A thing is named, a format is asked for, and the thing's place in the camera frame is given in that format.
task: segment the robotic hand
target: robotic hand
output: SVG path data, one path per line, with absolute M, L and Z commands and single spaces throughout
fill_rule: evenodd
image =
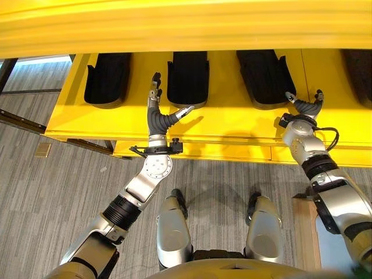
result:
M 317 91 L 314 103 L 298 100 L 289 92 L 285 94 L 299 114 L 284 113 L 279 122 L 285 128 L 282 138 L 310 180 L 318 214 L 329 232 L 344 237 L 351 258 L 371 270 L 371 202 L 328 153 L 337 144 L 338 131 L 317 127 L 315 119 L 323 104 L 323 93 Z M 327 149 L 314 135 L 317 130 L 336 132 L 335 140 Z
M 119 259 L 116 245 L 122 243 L 130 226 L 158 190 L 159 183 L 170 174 L 172 160 L 169 155 L 181 153 L 183 145 L 175 138 L 167 146 L 167 130 L 194 107 L 162 115 L 159 110 L 162 90 L 159 86 L 160 73 L 155 73 L 148 96 L 149 146 L 130 148 L 146 158 L 142 170 L 124 186 L 106 210 L 93 219 L 66 252 L 60 266 L 46 276 L 47 279 L 108 278 Z

